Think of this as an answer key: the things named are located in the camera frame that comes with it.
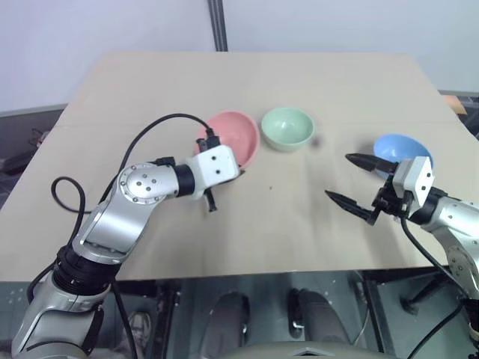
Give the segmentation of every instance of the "white wall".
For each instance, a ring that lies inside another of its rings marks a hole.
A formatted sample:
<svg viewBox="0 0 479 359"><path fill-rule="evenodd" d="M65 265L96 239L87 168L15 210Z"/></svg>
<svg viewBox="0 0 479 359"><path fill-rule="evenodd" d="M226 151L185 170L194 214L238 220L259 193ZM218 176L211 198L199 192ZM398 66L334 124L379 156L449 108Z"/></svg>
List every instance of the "white wall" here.
<svg viewBox="0 0 479 359"><path fill-rule="evenodd" d="M66 103L108 50L214 51L202 0L0 0L0 113Z"/></svg>
<svg viewBox="0 0 479 359"><path fill-rule="evenodd" d="M224 0L230 51L405 52L479 93L478 0Z"/></svg>

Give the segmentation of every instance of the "foot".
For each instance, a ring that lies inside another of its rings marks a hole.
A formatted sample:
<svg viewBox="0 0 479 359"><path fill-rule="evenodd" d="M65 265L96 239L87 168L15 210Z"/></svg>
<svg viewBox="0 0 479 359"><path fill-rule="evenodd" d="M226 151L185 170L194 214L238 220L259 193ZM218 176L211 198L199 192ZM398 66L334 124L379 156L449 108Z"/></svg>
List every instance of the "foot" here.
<svg viewBox="0 0 479 359"><path fill-rule="evenodd" d="M133 312L128 317L129 326L132 329L133 339L137 346L144 352L151 334L150 314L145 312Z"/></svg>

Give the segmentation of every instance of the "blue bowl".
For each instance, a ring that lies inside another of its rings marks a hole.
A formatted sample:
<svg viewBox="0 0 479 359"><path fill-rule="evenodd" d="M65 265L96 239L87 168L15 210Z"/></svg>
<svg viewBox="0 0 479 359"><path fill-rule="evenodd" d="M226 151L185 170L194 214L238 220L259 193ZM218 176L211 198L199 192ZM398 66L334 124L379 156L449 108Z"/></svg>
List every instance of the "blue bowl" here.
<svg viewBox="0 0 479 359"><path fill-rule="evenodd" d="M379 137L374 142L374 155L390 162L401 162L403 159L413 159L416 156L429 156L431 167L434 167L433 157L427 148L414 138L405 135L390 134ZM378 171L382 178L388 175Z"/></svg>

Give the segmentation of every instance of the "beige tabletop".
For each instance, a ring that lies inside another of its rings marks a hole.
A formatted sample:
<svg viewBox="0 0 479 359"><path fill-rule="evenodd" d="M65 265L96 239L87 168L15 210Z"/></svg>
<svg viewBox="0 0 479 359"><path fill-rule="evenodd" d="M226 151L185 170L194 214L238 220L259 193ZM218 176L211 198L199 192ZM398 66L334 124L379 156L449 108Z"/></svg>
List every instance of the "beige tabletop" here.
<svg viewBox="0 0 479 359"><path fill-rule="evenodd" d="M319 146L279 153L262 141L243 176L213 189L218 212L207 213L203 200L162 203L120 279L428 266L392 217L370 227L324 195L338 191L369 207L382 180L344 154L370 152L386 133L427 146L435 186L479 200L479 143L408 56L112 53L92 69L0 211L0 280L32 279L68 240L75 218L51 198L54 178L80 181L92 208L130 141L156 118L181 111L208 119L230 109L259 122L278 106L313 116ZM190 156L197 131L185 119L164 123L130 163ZM59 194L77 206L68 184ZM411 228L444 262L435 239Z"/></svg>

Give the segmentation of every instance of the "robotic arm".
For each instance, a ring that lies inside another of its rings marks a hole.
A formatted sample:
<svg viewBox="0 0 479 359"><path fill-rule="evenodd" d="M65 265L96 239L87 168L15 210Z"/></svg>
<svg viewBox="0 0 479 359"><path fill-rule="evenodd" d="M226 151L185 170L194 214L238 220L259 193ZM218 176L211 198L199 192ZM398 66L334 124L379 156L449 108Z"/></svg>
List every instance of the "robotic arm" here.
<svg viewBox="0 0 479 359"><path fill-rule="evenodd" d="M406 159L400 163L359 153L346 155L346 158L366 171L388 174L385 185L373 201L374 210L361 208L342 194L326 191L327 195L341 208L363 218L370 225L374 225L383 211L401 218L403 229L407 230L407 219L432 233L445 250L452 274L450 279L460 286L466 296L464 302L470 321L470 335L479 342L479 206L449 197L433 187L429 157ZM431 258L423 248L419 249L428 259Z"/></svg>
<svg viewBox="0 0 479 359"><path fill-rule="evenodd" d="M86 358L103 320L101 304L121 264L141 238L162 201L201 197L239 176L233 151L224 145L176 165L172 158L124 168L111 196L100 203L77 236L57 255L54 269L34 296L13 339L15 358Z"/></svg>

